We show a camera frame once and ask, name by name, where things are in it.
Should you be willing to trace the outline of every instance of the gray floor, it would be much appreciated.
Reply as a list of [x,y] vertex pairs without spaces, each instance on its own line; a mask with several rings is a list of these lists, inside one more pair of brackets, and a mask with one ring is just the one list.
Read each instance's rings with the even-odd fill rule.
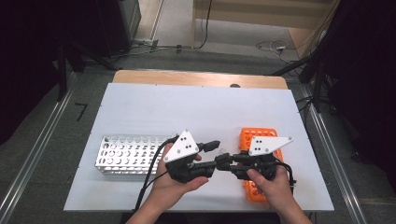
[[[167,17],[169,15],[166,13],[162,14],[163,20],[160,21],[159,30],[156,33],[156,37],[160,39],[160,44],[188,45],[189,42],[186,42],[186,39],[175,39],[175,36],[181,37],[183,35],[176,33],[170,35],[171,32],[166,32],[175,30],[172,27],[166,27],[168,22],[164,22],[164,18]],[[254,26],[253,29],[245,27],[233,30],[241,29],[243,34],[243,32],[248,32],[244,29],[249,29],[252,32],[259,29],[256,28]],[[230,31],[227,31],[226,27],[223,29],[224,33]],[[181,32],[188,33],[189,31],[186,28]],[[183,50],[176,54],[175,50],[169,49],[148,54],[130,55],[120,58],[115,62],[115,65],[124,69],[266,75],[284,67],[285,63],[270,51],[256,49],[255,42],[290,37],[285,33],[285,29],[276,27],[267,27],[267,33],[265,34],[269,35],[263,35],[260,32],[258,32],[258,37],[252,37],[254,36],[252,35],[250,37],[252,39],[248,41],[249,46],[244,46],[247,42],[242,43],[241,39],[245,38],[239,34],[228,35],[232,39],[226,41],[227,46],[220,43],[224,36],[215,40],[216,38],[212,35],[201,51]],[[291,54],[287,54],[285,51],[282,52],[282,55],[288,60],[296,60],[295,51]],[[301,69],[297,69],[283,76],[288,81],[288,86],[296,99],[304,97],[302,85],[296,78],[300,71]],[[121,213],[66,213],[63,211],[68,191],[73,182],[73,176],[77,170],[79,159],[87,142],[106,85],[111,82],[114,73],[106,70],[102,65],[93,64],[86,68],[84,74],[78,74],[74,92],[8,223],[119,223]],[[0,196],[4,197],[6,195],[9,184],[12,183],[19,172],[34,146],[35,140],[40,135],[53,107],[55,107],[57,90],[57,87],[55,87],[50,91],[26,118],[12,138],[0,146]],[[76,103],[88,105],[79,121],[77,119],[82,108]],[[321,108],[335,149],[361,202],[368,223],[395,223],[395,193],[392,191],[385,174],[372,164],[364,164],[350,159],[354,149],[348,139],[344,123],[337,115],[331,113],[327,105],[321,105]],[[307,117],[307,130],[311,135],[312,145],[316,151],[323,177],[329,183],[328,190],[335,208],[333,212],[316,213],[316,222],[353,223],[332,167],[324,152],[318,131],[310,116]],[[189,214],[188,218],[191,223],[207,223],[214,217],[213,214]]]

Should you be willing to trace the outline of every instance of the orange plastic rack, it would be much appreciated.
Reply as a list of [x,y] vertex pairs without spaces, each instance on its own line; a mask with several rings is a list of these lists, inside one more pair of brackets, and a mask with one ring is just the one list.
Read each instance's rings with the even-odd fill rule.
[[[277,137],[275,129],[267,129],[267,128],[243,128],[239,135],[239,148],[241,151],[248,151],[250,148],[251,139],[253,136],[273,136]],[[274,151],[274,154],[283,161],[282,151],[277,149]],[[250,202],[267,202],[265,195],[263,193],[259,193],[256,185],[251,180],[244,180],[243,186],[245,187],[247,199]]]

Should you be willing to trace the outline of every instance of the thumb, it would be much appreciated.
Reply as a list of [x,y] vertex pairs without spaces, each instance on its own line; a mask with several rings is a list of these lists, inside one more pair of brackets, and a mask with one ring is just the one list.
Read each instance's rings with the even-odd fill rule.
[[186,192],[196,190],[196,189],[200,188],[202,185],[206,184],[208,181],[209,181],[209,179],[207,177],[198,176],[185,185]]
[[247,171],[247,175],[260,189],[265,188],[268,180],[265,179],[265,177],[262,176],[262,174],[260,174],[258,171],[250,169]]

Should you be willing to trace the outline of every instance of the white tabletop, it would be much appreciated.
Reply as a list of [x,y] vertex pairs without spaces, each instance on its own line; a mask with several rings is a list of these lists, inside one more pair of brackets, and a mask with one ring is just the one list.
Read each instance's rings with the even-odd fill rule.
[[[305,211],[334,209],[291,91],[110,83],[64,210],[134,208],[143,181],[109,178],[94,167],[105,134],[171,135],[189,129],[197,143],[221,142],[219,149],[201,154],[202,161],[213,161],[222,148],[231,154],[239,152],[239,134],[244,127],[273,128],[278,136],[293,137],[282,153],[297,180],[296,201]],[[171,208],[186,212],[262,209],[268,210],[268,205],[247,201],[241,180],[218,170],[209,183]]]

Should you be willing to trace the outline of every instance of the hand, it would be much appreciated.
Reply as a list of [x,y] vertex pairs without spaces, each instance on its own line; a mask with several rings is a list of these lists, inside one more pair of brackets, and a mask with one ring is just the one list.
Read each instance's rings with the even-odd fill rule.
[[[168,144],[165,146],[163,157],[172,145]],[[156,176],[166,172],[163,157],[158,164]],[[201,156],[197,155],[195,159],[200,161]],[[186,184],[182,184],[173,180],[169,174],[159,177],[154,181],[154,185],[146,201],[127,223],[154,223],[161,213],[175,205],[185,193],[200,188],[208,181],[207,177],[199,176]]]
[[285,167],[276,167],[276,178],[273,181],[265,179],[254,169],[248,170],[247,175],[257,188],[264,192],[268,203],[279,214],[282,223],[311,223],[291,194],[288,172]]

